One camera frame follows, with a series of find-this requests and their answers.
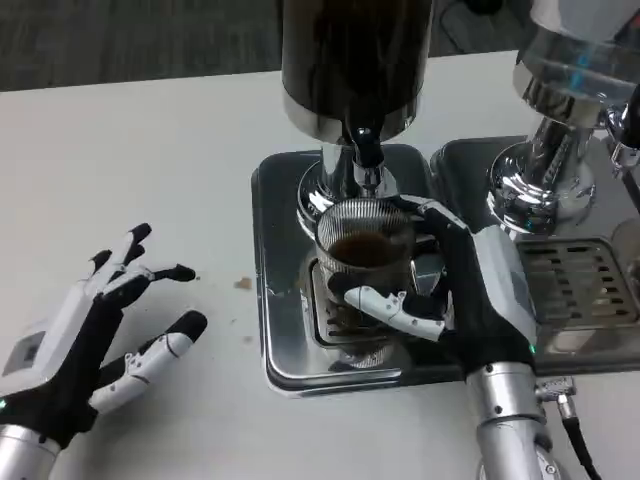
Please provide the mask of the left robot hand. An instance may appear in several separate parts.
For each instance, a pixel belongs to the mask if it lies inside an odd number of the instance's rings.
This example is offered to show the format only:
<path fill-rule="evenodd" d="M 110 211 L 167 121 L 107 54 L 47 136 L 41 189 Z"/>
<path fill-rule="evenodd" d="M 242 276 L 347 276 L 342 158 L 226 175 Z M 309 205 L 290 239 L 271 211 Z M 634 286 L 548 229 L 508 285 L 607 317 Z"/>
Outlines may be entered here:
<path fill-rule="evenodd" d="M 196 278 L 181 264 L 156 270 L 137 264 L 150 233 L 149 224 L 139 224 L 117 248 L 98 252 L 88 277 L 71 287 L 54 314 L 16 341 L 1 362 L 2 426 L 65 449 L 98 416 L 140 396 L 201 337 L 207 318 L 191 310 L 139 348 L 105 360 L 125 309 L 152 283 Z"/>

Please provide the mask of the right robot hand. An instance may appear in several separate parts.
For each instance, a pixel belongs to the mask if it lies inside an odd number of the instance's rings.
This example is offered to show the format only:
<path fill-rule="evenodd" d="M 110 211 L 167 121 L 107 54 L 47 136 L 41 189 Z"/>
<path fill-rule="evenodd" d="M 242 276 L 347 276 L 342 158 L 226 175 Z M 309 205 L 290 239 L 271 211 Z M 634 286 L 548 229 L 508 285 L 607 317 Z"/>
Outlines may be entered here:
<path fill-rule="evenodd" d="M 434 237 L 444 261 L 453 322 L 446 323 L 433 296 L 377 287 L 354 274 L 332 274 L 331 293 L 398 331 L 442 345 L 465 376 L 497 363 L 533 368 L 535 309 L 509 236 L 496 225 L 474 232 L 434 199 L 401 195 L 392 203 Z"/>

